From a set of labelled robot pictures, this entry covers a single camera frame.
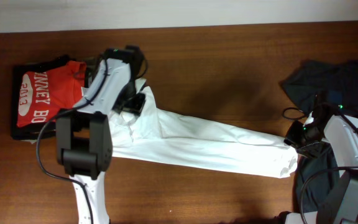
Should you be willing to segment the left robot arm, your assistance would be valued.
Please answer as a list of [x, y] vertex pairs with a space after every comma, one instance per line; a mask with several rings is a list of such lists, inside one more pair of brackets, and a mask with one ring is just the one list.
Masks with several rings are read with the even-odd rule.
[[110, 222], [104, 198], [113, 151], [109, 114], [140, 116], [145, 105], [145, 95], [135, 87], [148, 69], [139, 47], [107, 49], [97, 69], [81, 100], [55, 122], [57, 162], [74, 186], [80, 223]]

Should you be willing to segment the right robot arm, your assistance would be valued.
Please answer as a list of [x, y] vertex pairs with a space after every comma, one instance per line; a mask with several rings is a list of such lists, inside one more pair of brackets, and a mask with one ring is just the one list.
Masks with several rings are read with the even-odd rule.
[[[299, 155], [316, 158], [318, 146], [331, 146], [336, 167], [312, 174], [300, 192], [298, 213], [289, 213], [285, 223], [358, 223], [358, 119], [345, 114], [340, 97], [334, 93], [316, 95], [306, 121], [293, 120], [284, 142]], [[337, 173], [340, 178], [315, 212], [305, 212], [303, 199], [308, 185], [318, 177]]]

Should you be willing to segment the white t-shirt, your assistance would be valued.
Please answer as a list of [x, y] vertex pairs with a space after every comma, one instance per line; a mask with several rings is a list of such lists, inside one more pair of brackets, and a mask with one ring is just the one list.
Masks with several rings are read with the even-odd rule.
[[157, 108], [144, 78], [140, 116], [110, 112], [113, 156], [239, 174], [287, 178], [298, 155], [283, 138]]

